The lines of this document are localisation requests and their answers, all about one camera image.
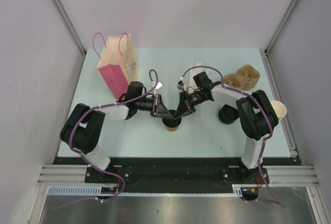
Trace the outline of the pink paper gift bag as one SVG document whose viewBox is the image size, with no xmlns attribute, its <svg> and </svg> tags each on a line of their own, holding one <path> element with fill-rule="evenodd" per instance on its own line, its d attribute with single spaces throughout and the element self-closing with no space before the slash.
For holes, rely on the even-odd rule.
<svg viewBox="0 0 331 224">
<path fill-rule="evenodd" d="M 118 100 L 127 91 L 130 82 L 138 79 L 135 45 L 132 35 L 127 33 L 109 36 L 102 41 L 102 51 L 94 50 L 99 58 L 97 69 L 114 98 Z"/>
</svg>

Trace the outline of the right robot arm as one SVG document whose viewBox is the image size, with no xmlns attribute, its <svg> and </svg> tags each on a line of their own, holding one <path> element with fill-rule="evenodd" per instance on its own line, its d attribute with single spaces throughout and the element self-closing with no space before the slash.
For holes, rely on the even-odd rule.
<svg viewBox="0 0 331 224">
<path fill-rule="evenodd" d="M 174 113 L 174 119 L 183 118 L 195 112 L 195 106 L 214 101 L 223 103 L 218 112 L 220 121 L 232 124 L 240 121 L 240 126 L 246 135 L 244 153 L 241 157 L 239 179 L 251 183 L 257 178 L 257 170 L 262 174 L 263 152 L 266 141 L 273 135 L 279 119 L 269 98 L 263 90 L 253 93 L 241 91 L 223 83 L 222 80 L 212 82 L 206 72 L 193 77 L 197 90 L 188 93 L 184 90 L 183 77 L 177 83 L 180 90 L 179 103 Z"/>
</svg>

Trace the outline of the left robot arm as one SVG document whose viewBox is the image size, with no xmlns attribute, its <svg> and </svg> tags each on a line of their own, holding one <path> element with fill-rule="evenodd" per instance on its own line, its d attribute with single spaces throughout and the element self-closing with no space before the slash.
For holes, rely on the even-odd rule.
<svg viewBox="0 0 331 224">
<path fill-rule="evenodd" d="M 127 92 L 113 105 L 91 109 L 79 103 L 60 132 L 61 141 L 97 168 L 96 176 L 102 182 L 114 177 L 114 169 L 109 167 L 111 159 L 98 145 L 104 121 L 124 121 L 132 118 L 137 111 L 147 111 L 152 117 L 173 119 L 173 114 L 164 106 L 161 95 L 143 93 L 144 85 L 138 81 L 130 82 Z"/>
</svg>

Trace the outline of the white wrapped straws bundle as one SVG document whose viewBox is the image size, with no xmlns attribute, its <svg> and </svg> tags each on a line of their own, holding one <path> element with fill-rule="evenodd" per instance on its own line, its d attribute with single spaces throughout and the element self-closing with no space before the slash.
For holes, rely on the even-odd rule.
<svg viewBox="0 0 331 224">
<path fill-rule="evenodd" d="M 189 83 L 188 86 L 186 87 L 186 91 L 188 93 L 193 93 L 196 89 L 198 89 L 193 77 L 201 73 L 202 71 L 203 71 L 202 67 L 194 68 L 189 71 Z"/>
</svg>

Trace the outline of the black cup lid stack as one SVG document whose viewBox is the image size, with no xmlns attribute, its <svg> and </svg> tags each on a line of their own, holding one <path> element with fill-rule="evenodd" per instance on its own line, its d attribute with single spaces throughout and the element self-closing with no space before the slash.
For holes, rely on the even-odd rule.
<svg viewBox="0 0 331 224">
<path fill-rule="evenodd" d="M 232 124 L 239 118 L 238 110 L 230 105 L 225 104 L 219 110 L 218 118 L 224 124 Z"/>
</svg>

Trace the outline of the brown pulp cup carrier stack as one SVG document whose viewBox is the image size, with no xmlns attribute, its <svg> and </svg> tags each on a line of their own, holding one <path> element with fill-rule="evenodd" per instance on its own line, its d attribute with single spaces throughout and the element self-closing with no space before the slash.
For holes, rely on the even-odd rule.
<svg viewBox="0 0 331 224">
<path fill-rule="evenodd" d="M 251 65 L 244 65 L 236 73 L 223 77 L 223 82 L 233 88 L 243 91 L 253 89 L 260 79 L 260 73 Z"/>
</svg>

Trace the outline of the brown paper cup stack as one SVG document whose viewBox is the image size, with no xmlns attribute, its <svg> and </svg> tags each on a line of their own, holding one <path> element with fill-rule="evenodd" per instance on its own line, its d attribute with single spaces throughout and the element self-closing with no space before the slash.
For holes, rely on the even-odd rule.
<svg viewBox="0 0 331 224">
<path fill-rule="evenodd" d="M 271 100 L 270 104 L 273 107 L 278 120 L 281 121 L 287 115 L 288 111 L 286 106 L 281 101 L 277 100 Z"/>
</svg>

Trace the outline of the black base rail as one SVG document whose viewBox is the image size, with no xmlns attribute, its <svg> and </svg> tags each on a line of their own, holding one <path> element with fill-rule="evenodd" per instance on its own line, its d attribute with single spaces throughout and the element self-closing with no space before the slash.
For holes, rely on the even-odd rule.
<svg viewBox="0 0 331 224">
<path fill-rule="evenodd" d="M 111 158 L 108 171 L 125 181 L 125 193 L 228 193 L 232 185 L 269 180 L 272 169 L 300 166 L 299 158 L 265 158 L 262 172 L 244 169 L 234 158 Z"/>
</svg>

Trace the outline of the left aluminium frame post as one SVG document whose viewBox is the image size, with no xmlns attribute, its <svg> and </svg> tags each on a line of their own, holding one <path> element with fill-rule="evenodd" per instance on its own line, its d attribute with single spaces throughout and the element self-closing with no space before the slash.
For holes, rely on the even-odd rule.
<svg viewBox="0 0 331 224">
<path fill-rule="evenodd" d="M 65 10 L 62 1 L 61 0 L 50 0 L 56 10 L 56 12 L 58 13 L 62 23 L 64 24 L 64 27 L 66 28 L 69 36 L 71 37 L 72 41 L 74 42 L 74 44 L 76 45 L 77 49 L 79 50 L 79 52 L 81 53 L 81 55 L 83 57 L 86 56 L 86 49 L 83 46 L 83 43 L 81 41 L 81 39 L 79 38 L 77 31 L 67 13 L 67 11 Z"/>
</svg>

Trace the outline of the aluminium frame post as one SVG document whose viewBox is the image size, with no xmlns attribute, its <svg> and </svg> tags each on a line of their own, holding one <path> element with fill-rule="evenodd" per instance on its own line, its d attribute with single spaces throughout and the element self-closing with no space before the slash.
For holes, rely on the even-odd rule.
<svg viewBox="0 0 331 224">
<path fill-rule="evenodd" d="M 58 13 L 62 23 L 64 24 L 64 27 L 66 28 L 69 36 L 71 37 L 72 41 L 74 42 L 74 44 L 76 45 L 77 49 L 79 50 L 79 52 L 81 53 L 81 55 L 83 57 L 86 56 L 86 49 L 83 46 L 83 43 L 81 41 L 81 39 L 79 38 L 77 31 L 67 13 L 67 11 L 65 10 L 62 1 L 61 0 L 50 0 L 56 10 L 56 12 Z"/>
<path fill-rule="evenodd" d="M 266 56 L 269 56 L 270 52 L 272 51 L 275 43 L 277 42 L 278 38 L 280 37 L 281 33 L 285 29 L 288 21 L 290 20 L 292 14 L 294 13 L 297 5 L 299 4 L 300 0 L 291 0 L 288 7 L 286 8 L 279 24 L 277 25 L 270 41 L 268 42 L 266 48 L 264 49 L 264 53 Z"/>
</svg>

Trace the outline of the right aluminium frame post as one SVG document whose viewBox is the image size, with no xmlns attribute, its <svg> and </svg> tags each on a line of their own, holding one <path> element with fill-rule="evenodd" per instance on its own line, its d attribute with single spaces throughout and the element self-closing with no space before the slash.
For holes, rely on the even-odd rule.
<svg viewBox="0 0 331 224">
<path fill-rule="evenodd" d="M 269 56 L 270 52 L 272 51 L 275 43 L 277 42 L 278 38 L 280 37 L 281 33 L 285 29 L 288 21 L 290 20 L 292 14 L 294 13 L 297 5 L 299 4 L 300 0 L 291 0 L 288 7 L 286 8 L 279 24 L 277 25 L 270 41 L 268 42 L 266 48 L 264 49 L 264 53 L 266 56 Z"/>
</svg>

